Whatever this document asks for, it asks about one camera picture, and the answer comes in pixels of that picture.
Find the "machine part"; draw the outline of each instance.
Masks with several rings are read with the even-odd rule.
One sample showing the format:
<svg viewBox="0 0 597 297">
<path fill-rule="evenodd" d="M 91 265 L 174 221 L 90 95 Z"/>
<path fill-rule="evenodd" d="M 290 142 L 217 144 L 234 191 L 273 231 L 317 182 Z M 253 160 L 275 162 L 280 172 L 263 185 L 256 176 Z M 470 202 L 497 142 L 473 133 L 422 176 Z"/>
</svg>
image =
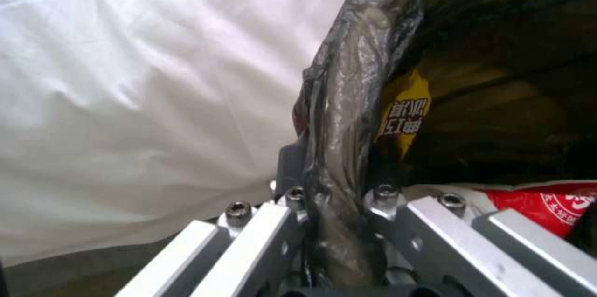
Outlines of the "machine part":
<svg viewBox="0 0 597 297">
<path fill-rule="evenodd" d="M 560 296 L 431 197 L 401 206 L 393 219 L 387 216 L 373 216 L 375 229 L 423 282 L 454 282 L 474 296 Z"/>
<path fill-rule="evenodd" d="M 251 219 L 251 204 L 235 201 L 226 208 L 226 222 L 232 227 L 243 227 Z"/>
<path fill-rule="evenodd" d="M 305 209 L 305 192 L 302 186 L 292 186 L 286 193 L 284 193 L 286 199 L 286 206 L 290 210 L 297 212 Z"/>
<path fill-rule="evenodd" d="M 296 213 L 299 225 L 303 226 L 307 221 L 307 209 L 305 208 L 305 192 L 302 186 L 292 186 L 278 201 L 277 205 L 290 208 Z"/>
<path fill-rule="evenodd" d="M 283 146 L 278 154 L 275 199 L 281 197 L 292 186 L 303 184 L 303 166 L 307 152 L 308 135 L 303 132 L 294 144 Z"/>
<path fill-rule="evenodd" d="M 223 229 L 193 221 L 116 296 L 188 295 L 229 244 L 230 238 Z"/>
<path fill-rule="evenodd" d="M 390 184 L 380 184 L 373 189 L 373 198 L 381 204 L 395 205 L 398 200 L 398 190 Z"/>
<path fill-rule="evenodd" d="M 464 297 L 464 295 L 445 284 L 400 284 L 371 288 L 292 289 L 278 293 L 277 297 Z"/>
<path fill-rule="evenodd" d="M 226 228 L 230 238 L 234 240 L 256 212 L 257 209 L 249 203 L 235 201 L 218 217 L 217 225 Z"/>
<path fill-rule="evenodd" d="M 271 192 L 271 197 L 275 197 L 275 195 L 276 195 L 276 186 L 277 186 L 276 180 L 271 180 L 269 182 L 269 191 Z"/>
<path fill-rule="evenodd" d="M 294 212 L 263 204 L 191 296 L 255 296 L 276 289 L 301 238 Z"/>
<path fill-rule="evenodd" d="M 369 190 L 363 202 L 367 210 L 390 220 L 394 219 L 398 206 L 407 203 L 404 196 L 390 184 L 380 184 Z"/>
<path fill-rule="evenodd" d="M 466 200 L 456 193 L 444 193 L 437 198 L 442 206 L 456 214 L 459 218 L 465 215 Z"/>
<path fill-rule="evenodd" d="M 595 259 L 516 210 L 479 217 L 473 228 L 561 294 L 597 296 Z"/>
</svg>

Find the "gray surface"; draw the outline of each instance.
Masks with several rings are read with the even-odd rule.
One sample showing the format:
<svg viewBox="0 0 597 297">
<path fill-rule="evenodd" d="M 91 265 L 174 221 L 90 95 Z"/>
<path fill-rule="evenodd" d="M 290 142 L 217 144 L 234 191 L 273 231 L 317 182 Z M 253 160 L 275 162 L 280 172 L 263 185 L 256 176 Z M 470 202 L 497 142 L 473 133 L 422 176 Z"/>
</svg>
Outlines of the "gray surface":
<svg viewBox="0 0 597 297">
<path fill-rule="evenodd" d="M 128 282 L 117 297 L 188 295 L 228 244 L 230 236 L 226 229 L 193 221 Z"/>
<path fill-rule="evenodd" d="M 296 215 L 287 207 L 263 204 L 191 296 L 255 296 L 268 284 L 275 288 L 300 242 Z"/>
<path fill-rule="evenodd" d="M 597 261 L 515 210 L 482 216 L 473 227 L 567 296 L 597 296 Z"/>
<path fill-rule="evenodd" d="M 474 296 L 560 296 L 431 197 L 374 221 L 425 283 L 453 278 Z"/>
<path fill-rule="evenodd" d="M 101 291 L 87 296 L 110 296 L 120 289 L 143 265 L 147 264 L 173 237 L 158 242 L 71 253 L 23 263 L 6 268 L 12 297 L 29 295 L 77 296 L 66 284 L 94 282 Z"/>
</svg>

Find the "wrinkled fabric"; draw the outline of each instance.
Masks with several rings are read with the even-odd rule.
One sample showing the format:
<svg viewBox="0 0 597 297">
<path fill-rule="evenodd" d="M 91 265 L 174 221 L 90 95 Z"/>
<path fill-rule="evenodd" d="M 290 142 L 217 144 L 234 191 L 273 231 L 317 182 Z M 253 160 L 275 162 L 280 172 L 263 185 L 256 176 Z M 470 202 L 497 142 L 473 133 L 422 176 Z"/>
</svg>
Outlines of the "wrinkled fabric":
<svg viewBox="0 0 597 297">
<path fill-rule="evenodd" d="M 301 95 L 293 109 L 296 131 L 309 133 L 305 187 L 307 207 L 316 225 L 311 236 L 311 261 L 320 284 L 358 286 L 382 280 L 385 267 L 373 232 L 363 218 L 361 195 L 371 142 L 379 129 L 384 85 L 421 62 L 433 64 L 433 57 L 427 58 L 427 53 L 434 47 L 456 47 L 468 29 L 506 16 L 516 23 L 517 14 L 580 1 L 346 0 L 312 65 L 303 72 Z M 592 14 L 594 0 L 586 1 L 592 2 L 585 9 Z M 536 21 L 542 17 L 538 14 L 530 18 Z M 500 48 L 485 51 L 492 53 Z M 522 62 L 515 57 L 510 60 Z M 422 73 L 429 80 L 431 94 L 439 97 L 430 118 L 441 117 L 437 108 L 446 98 L 457 98 L 462 92 L 455 89 L 454 94 L 440 95 L 446 82 L 441 80 L 441 65 L 434 67 Z M 466 85 L 474 82 L 475 76 L 479 75 L 471 72 L 467 77 L 455 75 L 452 80 Z M 465 109 L 482 101 L 482 96 L 473 103 L 463 99 L 454 112 L 460 110 L 466 120 Z M 424 142 L 424 135 L 420 136 L 415 145 Z M 450 142 L 450 138 L 441 136 L 424 145 L 426 149 L 418 150 L 415 167 L 429 163 L 426 153 L 444 141 Z M 452 152 L 457 159 L 457 151 Z"/>
<path fill-rule="evenodd" d="M 343 1 L 0 0 L 4 265 L 268 200 Z"/>
</svg>

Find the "hex socket screw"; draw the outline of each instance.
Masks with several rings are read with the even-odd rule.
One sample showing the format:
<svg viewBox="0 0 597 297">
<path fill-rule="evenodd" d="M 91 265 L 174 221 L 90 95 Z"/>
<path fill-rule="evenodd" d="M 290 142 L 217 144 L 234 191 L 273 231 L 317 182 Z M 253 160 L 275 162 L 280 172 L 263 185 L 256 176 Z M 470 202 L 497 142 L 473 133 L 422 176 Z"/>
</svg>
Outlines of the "hex socket screw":
<svg viewBox="0 0 597 297">
<path fill-rule="evenodd" d="M 231 227 L 243 227 L 251 220 L 251 204 L 235 201 L 226 208 L 226 222 Z"/>
<path fill-rule="evenodd" d="M 284 193 L 286 199 L 286 206 L 293 211 L 301 211 L 305 209 L 305 192 L 302 186 L 292 186 L 286 193 Z"/>
<path fill-rule="evenodd" d="M 465 214 L 466 200 L 456 193 L 444 193 L 437 198 L 442 206 L 462 218 Z"/>
</svg>

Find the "plastic bag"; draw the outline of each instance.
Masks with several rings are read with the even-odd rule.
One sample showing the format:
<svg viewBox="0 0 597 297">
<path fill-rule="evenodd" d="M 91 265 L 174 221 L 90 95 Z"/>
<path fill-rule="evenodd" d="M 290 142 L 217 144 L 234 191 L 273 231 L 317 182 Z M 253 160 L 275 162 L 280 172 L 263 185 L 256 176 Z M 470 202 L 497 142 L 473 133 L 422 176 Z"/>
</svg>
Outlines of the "plastic bag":
<svg viewBox="0 0 597 297">
<path fill-rule="evenodd" d="M 346 0 L 304 71 L 293 112 L 297 131 L 309 132 L 307 208 L 318 218 L 313 253 L 324 260 L 314 255 L 313 261 L 322 281 L 371 284 L 382 270 L 360 203 L 372 142 L 391 120 L 382 122 L 382 115 L 396 121 L 390 136 L 379 136 L 377 155 L 413 171 L 404 185 L 413 174 L 419 180 L 430 174 L 440 182 L 460 180 L 446 159 L 467 165 L 481 152 L 486 172 L 493 167 L 495 174 L 507 174 L 505 166 L 521 161 L 547 156 L 553 162 L 545 152 L 562 145 L 550 143 L 594 142 L 597 78 L 587 68 L 595 66 L 596 12 L 595 0 Z M 524 32 L 524 42 L 518 32 Z M 468 51 L 457 51 L 463 38 Z M 443 69 L 447 64 L 451 74 Z M 496 72 L 495 66 L 507 69 Z M 566 70 L 575 72 L 573 80 L 566 80 Z M 542 72 L 550 74 L 543 79 Z M 430 102 L 423 111 L 424 97 L 403 95 L 417 76 L 428 82 Z M 511 82 L 509 93 L 501 93 L 500 86 Z M 385 85 L 392 91 L 382 93 Z M 488 94 L 488 87 L 496 89 Z M 565 87 L 560 95 L 558 87 Z M 574 98 L 558 106 L 566 95 Z M 409 123 L 405 130 L 397 123 L 407 113 L 413 117 L 402 119 Z M 566 116 L 576 121 L 558 121 Z M 492 149 L 480 149 L 482 142 Z M 434 172 L 426 173 L 430 168 Z"/>
</svg>

